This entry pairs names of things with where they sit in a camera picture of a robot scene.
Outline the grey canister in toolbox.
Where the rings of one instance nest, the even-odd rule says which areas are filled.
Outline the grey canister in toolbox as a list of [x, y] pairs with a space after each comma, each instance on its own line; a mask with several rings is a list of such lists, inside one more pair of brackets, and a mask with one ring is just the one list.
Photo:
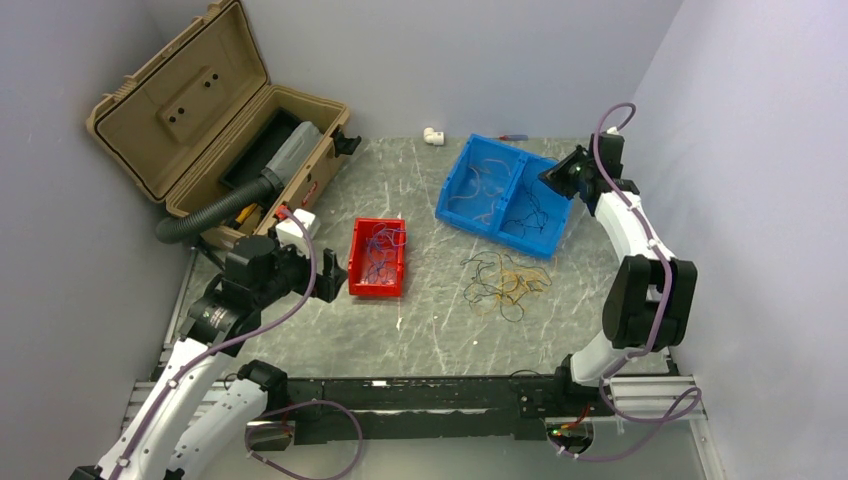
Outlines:
[[261, 177], [275, 192], [281, 192], [322, 138], [323, 133], [312, 122], [300, 123], [263, 167]]

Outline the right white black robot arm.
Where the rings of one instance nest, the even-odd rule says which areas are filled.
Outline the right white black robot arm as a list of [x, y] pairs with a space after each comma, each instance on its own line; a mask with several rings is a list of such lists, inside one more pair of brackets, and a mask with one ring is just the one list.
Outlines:
[[557, 411], [574, 415], [590, 399], [588, 386], [626, 362], [682, 343], [698, 270], [659, 238], [642, 208], [640, 192], [623, 178], [625, 140], [594, 134], [538, 178], [554, 193], [580, 200], [609, 237], [620, 262], [601, 312], [600, 332], [568, 359], [570, 376], [551, 388]]

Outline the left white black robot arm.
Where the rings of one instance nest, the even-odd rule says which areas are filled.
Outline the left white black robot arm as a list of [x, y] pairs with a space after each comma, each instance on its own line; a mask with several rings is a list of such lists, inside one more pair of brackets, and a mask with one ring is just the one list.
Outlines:
[[171, 356], [141, 409], [118, 441], [74, 479], [198, 479], [247, 423], [279, 417], [290, 403], [288, 376], [259, 360], [243, 365], [218, 400], [198, 408], [252, 336], [266, 332], [262, 311], [299, 295], [326, 303], [347, 278], [336, 253], [320, 260], [268, 236], [247, 236], [226, 255], [224, 268], [194, 302]]

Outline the black aluminium base frame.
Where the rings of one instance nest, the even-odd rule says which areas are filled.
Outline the black aluminium base frame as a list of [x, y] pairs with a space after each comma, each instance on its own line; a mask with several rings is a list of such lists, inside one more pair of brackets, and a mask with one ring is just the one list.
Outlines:
[[331, 441], [510, 437], [562, 439], [581, 449], [594, 427], [623, 415], [702, 419], [687, 390], [691, 376], [625, 374], [604, 393], [579, 386], [559, 370], [512, 375], [395, 378], [289, 378], [271, 390], [266, 419], [249, 422], [251, 442], [265, 450]]

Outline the tan open toolbox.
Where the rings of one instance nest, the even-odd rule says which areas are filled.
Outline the tan open toolbox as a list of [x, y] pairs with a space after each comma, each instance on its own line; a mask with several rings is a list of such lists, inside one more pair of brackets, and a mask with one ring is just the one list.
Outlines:
[[106, 94], [86, 126], [142, 193], [182, 218], [233, 189], [236, 163], [280, 134], [283, 114], [313, 124], [317, 143], [241, 226], [219, 222], [203, 233], [229, 249], [265, 233], [279, 206], [311, 208], [360, 145], [345, 134], [345, 104], [271, 82], [242, 2], [212, 3]]

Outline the blue divided plastic bin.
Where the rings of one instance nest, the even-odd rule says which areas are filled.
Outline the blue divided plastic bin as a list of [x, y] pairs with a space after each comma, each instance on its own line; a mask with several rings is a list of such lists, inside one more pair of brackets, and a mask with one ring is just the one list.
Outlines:
[[554, 256], [571, 201], [538, 174], [548, 157], [471, 135], [441, 188], [435, 217], [444, 223], [542, 259]]

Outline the white pipe elbow fitting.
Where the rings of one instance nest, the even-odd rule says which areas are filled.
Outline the white pipe elbow fitting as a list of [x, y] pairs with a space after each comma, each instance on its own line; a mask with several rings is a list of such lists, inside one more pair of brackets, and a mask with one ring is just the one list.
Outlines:
[[424, 142], [432, 146], [443, 146], [445, 143], [445, 134], [443, 131], [437, 131], [432, 127], [427, 127], [422, 132]]

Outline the red plastic bin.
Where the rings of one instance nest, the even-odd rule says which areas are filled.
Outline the red plastic bin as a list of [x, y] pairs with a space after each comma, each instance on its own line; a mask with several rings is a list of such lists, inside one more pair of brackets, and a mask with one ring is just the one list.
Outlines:
[[363, 298], [401, 297], [406, 243], [404, 219], [356, 218], [347, 268], [349, 294]]

